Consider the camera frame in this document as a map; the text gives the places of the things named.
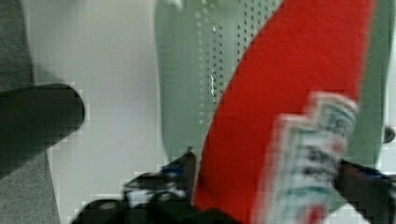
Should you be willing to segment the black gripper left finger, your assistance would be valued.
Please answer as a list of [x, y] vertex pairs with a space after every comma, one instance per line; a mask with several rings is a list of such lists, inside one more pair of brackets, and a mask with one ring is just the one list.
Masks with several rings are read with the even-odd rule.
[[85, 205], [71, 224], [241, 224], [216, 207], [192, 204], [196, 157], [191, 147], [157, 173], [127, 182], [122, 198]]

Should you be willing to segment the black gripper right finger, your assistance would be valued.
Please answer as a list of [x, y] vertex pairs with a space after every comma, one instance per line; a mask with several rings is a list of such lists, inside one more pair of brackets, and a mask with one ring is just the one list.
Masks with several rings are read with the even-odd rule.
[[395, 224], [395, 175], [341, 161], [334, 188], [370, 224]]

